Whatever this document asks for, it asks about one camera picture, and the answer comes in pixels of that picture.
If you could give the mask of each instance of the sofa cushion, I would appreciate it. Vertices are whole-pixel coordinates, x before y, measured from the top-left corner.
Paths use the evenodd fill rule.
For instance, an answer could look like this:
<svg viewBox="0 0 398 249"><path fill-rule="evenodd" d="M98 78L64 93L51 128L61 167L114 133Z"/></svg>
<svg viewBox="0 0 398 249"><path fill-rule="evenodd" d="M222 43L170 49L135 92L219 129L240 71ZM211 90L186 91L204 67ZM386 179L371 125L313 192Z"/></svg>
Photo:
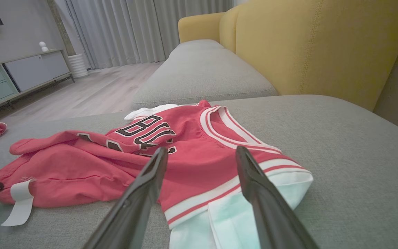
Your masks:
<svg viewBox="0 0 398 249"><path fill-rule="evenodd" d="M310 170L314 183L295 210L321 249L398 248L398 127L336 98L271 96L217 101L256 137ZM8 127L0 137L0 168L16 156L10 145L65 129L105 133L123 126L126 113ZM33 208L26 224L0 226L0 248L80 248L111 202ZM12 205L0 203L0 224ZM152 209L142 248L168 248L169 229Z"/></svg>
<svg viewBox="0 0 398 249"><path fill-rule="evenodd" d="M276 95L254 68L213 40L179 44L133 99L133 108Z"/></svg>

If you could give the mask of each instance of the white garment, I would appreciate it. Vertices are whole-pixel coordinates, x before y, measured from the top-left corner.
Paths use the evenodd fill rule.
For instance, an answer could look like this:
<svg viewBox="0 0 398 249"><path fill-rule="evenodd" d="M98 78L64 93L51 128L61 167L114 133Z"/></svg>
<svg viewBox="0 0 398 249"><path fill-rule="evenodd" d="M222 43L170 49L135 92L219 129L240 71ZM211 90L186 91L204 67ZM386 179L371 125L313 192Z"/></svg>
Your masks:
<svg viewBox="0 0 398 249"><path fill-rule="evenodd" d="M171 108L175 108L181 105L178 104L163 104L163 105L159 105L156 106L154 108L141 108L137 111L134 112L130 112L128 115L125 116L124 120L131 122L133 120L135 120L136 118L143 118L143 117L147 117L149 115L155 114L157 112L162 112Z"/></svg>

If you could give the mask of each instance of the sofa armrest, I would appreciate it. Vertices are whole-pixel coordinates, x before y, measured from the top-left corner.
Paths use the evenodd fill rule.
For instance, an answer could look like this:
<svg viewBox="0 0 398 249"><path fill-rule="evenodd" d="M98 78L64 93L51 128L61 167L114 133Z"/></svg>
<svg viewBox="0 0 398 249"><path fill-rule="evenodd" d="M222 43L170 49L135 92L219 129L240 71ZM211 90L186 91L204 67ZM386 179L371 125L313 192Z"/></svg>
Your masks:
<svg viewBox="0 0 398 249"><path fill-rule="evenodd" d="M211 39L219 42L219 23L225 12L188 16L178 22L180 43Z"/></svg>

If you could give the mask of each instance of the jersey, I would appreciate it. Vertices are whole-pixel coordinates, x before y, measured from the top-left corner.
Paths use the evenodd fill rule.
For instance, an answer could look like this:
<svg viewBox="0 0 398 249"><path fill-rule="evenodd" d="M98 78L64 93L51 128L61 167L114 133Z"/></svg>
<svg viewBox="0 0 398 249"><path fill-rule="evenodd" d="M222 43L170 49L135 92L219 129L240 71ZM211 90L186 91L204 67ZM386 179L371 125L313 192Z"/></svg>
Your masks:
<svg viewBox="0 0 398 249"><path fill-rule="evenodd" d="M237 146L248 148L267 176L295 181L302 179L286 174L300 172L312 181L309 171L244 129L225 106L201 101L126 119L131 123L105 135L71 130L15 143L10 152L22 156L0 170L6 186L0 201L13 203L10 186L26 178L36 179L30 192L39 207L117 199L159 147L169 152L158 201L170 228L206 210L209 202L240 192Z"/></svg>

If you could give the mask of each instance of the small white figurine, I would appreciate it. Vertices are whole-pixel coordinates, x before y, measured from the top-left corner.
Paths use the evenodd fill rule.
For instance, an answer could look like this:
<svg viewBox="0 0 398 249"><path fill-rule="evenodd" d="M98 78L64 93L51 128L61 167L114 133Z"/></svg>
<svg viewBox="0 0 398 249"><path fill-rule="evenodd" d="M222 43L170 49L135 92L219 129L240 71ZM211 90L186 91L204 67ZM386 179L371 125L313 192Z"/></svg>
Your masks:
<svg viewBox="0 0 398 249"><path fill-rule="evenodd" d="M39 46L41 47L41 50L43 51L43 52L47 52L49 49L46 47L46 43L45 42L43 42L43 41L41 41L40 43L39 43Z"/></svg>

